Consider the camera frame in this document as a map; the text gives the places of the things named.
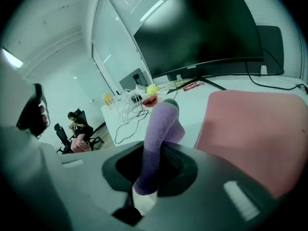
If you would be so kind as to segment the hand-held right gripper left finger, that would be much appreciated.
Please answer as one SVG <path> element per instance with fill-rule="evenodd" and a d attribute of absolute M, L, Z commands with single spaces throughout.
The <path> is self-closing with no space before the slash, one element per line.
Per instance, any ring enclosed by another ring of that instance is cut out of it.
<path fill-rule="evenodd" d="M 132 190 L 116 190 L 110 183 L 117 172 L 112 157 L 124 149 L 58 155 L 51 145 L 42 143 L 42 151 L 49 180 L 73 231 L 125 231 L 142 219 Z"/>

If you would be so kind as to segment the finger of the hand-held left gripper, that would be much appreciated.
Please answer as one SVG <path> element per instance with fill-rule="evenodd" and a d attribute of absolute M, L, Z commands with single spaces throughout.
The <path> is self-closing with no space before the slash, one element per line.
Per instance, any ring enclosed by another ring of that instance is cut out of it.
<path fill-rule="evenodd" d="M 47 102 L 42 86 L 21 104 L 12 125 L 0 125 L 0 173 L 18 203 L 18 218 L 36 230 L 72 231 L 70 217 L 55 188 L 46 155 L 50 150 L 37 137 L 48 127 Z"/>
<path fill-rule="evenodd" d="M 29 84 L 9 64 L 0 64 L 0 126 L 30 128 L 40 119 L 40 84 Z"/>

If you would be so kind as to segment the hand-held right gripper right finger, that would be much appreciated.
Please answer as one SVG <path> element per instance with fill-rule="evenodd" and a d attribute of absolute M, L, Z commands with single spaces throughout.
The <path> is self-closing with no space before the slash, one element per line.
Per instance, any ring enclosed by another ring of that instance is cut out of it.
<path fill-rule="evenodd" d="M 144 217 L 146 231 L 268 231 L 280 207 L 259 182 L 230 162 L 199 150 L 164 143 L 157 202 Z"/>

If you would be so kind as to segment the pink desk mat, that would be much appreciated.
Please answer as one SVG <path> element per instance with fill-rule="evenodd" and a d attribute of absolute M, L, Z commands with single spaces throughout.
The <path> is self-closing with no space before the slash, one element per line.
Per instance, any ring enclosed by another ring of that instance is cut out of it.
<path fill-rule="evenodd" d="M 231 162 L 280 198 L 308 161 L 308 104 L 295 94 L 213 92 L 195 147 Z"/>

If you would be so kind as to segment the purple cloth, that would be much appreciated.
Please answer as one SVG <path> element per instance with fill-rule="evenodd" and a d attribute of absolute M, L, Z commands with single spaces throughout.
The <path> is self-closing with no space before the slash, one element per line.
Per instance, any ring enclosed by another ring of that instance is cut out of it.
<path fill-rule="evenodd" d="M 153 107 L 144 139 L 141 172 L 133 185 L 138 195 L 156 192 L 162 143 L 178 143 L 185 135 L 179 115 L 180 108 L 174 99 L 165 99 Z"/>

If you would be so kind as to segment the red round object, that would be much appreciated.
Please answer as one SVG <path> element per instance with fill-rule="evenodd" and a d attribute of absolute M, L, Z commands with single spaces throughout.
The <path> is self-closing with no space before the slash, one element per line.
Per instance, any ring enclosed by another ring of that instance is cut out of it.
<path fill-rule="evenodd" d="M 157 95 L 151 96 L 142 102 L 142 105 L 145 107 L 151 108 L 154 107 L 158 102 Z"/>

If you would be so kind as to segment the ceiling light panel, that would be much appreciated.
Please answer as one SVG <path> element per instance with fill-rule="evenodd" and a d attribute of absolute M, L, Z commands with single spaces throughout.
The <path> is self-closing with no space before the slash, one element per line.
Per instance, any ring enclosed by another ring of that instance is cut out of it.
<path fill-rule="evenodd" d="M 22 67 L 23 62 L 17 57 L 15 57 L 13 54 L 11 54 L 9 51 L 7 51 L 6 49 L 2 48 L 2 54 L 7 59 L 7 61 L 15 68 Z"/>

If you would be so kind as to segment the black office chair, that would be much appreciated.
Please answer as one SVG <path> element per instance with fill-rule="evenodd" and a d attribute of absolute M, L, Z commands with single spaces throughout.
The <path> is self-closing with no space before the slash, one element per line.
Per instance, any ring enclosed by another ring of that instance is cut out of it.
<path fill-rule="evenodd" d="M 71 150 L 71 144 L 72 141 L 70 139 L 68 139 L 63 127 L 60 126 L 59 123 L 57 123 L 54 126 L 54 130 L 56 132 L 56 135 L 58 136 L 58 138 L 61 140 L 64 148 L 60 148 L 57 150 L 57 152 L 61 152 L 62 154 L 71 154 L 73 153 L 73 151 Z"/>
<path fill-rule="evenodd" d="M 94 137 L 94 129 L 91 127 L 86 119 L 86 115 L 84 111 L 81 111 L 79 108 L 74 111 L 74 114 L 76 116 L 76 122 L 79 124 L 79 126 L 74 125 L 74 135 L 71 138 L 77 138 L 78 135 L 84 134 L 84 139 L 87 145 L 90 146 L 91 150 L 95 150 L 94 146 L 96 144 L 103 144 L 104 141 L 99 137 Z"/>

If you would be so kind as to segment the orange snack pack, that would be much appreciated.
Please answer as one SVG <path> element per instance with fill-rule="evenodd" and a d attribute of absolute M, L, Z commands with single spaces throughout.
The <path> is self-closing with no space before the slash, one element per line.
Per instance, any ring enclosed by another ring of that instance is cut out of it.
<path fill-rule="evenodd" d="M 105 103 L 105 106 L 106 106 L 109 110 L 112 110 L 112 109 L 113 109 L 114 101 L 113 101 L 113 97 L 112 97 L 111 94 L 106 93 L 106 94 L 104 95 L 104 103 Z"/>

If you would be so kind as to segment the red label packet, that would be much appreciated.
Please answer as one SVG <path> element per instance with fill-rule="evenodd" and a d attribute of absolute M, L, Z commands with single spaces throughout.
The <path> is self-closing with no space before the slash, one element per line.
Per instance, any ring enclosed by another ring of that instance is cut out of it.
<path fill-rule="evenodd" d="M 196 82 L 193 82 L 193 83 L 191 83 L 191 84 L 185 86 L 185 87 L 183 88 L 183 90 L 184 90 L 184 91 L 189 91 L 189 90 L 192 90 L 192 89 L 194 89 L 194 88 L 197 88 L 197 87 L 199 87 L 199 86 L 201 86 L 201 85 L 204 85 L 204 82 L 202 82 L 202 81 L 196 81 Z"/>

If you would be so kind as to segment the yellow packet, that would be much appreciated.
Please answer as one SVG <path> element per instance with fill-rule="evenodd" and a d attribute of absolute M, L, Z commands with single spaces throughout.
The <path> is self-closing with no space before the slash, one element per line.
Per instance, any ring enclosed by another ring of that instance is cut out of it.
<path fill-rule="evenodd" d="M 178 81 L 178 82 L 171 82 L 165 85 L 165 88 L 167 90 L 173 90 L 176 89 L 177 87 L 186 84 L 187 81 Z"/>

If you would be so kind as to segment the yellow plush toy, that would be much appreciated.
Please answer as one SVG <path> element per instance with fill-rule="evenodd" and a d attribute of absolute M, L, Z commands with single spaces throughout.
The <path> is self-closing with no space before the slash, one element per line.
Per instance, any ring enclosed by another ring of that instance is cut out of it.
<path fill-rule="evenodd" d="M 158 91 L 159 91 L 159 87 L 158 87 L 156 84 L 151 84 L 151 85 L 149 85 L 148 88 L 147 88 L 147 93 L 148 93 L 150 96 L 155 95 Z"/>

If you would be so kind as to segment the black flat panel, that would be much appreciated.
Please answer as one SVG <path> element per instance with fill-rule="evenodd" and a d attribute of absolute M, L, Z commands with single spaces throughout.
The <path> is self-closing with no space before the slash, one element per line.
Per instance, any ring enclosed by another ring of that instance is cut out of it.
<path fill-rule="evenodd" d="M 284 74 L 284 48 L 281 30 L 277 26 L 257 26 L 257 30 L 263 52 L 260 73 L 270 76 Z"/>

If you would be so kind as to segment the black computer monitor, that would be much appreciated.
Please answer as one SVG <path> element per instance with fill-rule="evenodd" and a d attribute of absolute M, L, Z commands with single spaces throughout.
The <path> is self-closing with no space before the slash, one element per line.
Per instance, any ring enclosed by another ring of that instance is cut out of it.
<path fill-rule="evenodd" d="M 152 78 L 261 73 L 261 40 L 244 0 L 167 0 L 134 38 Z"/>

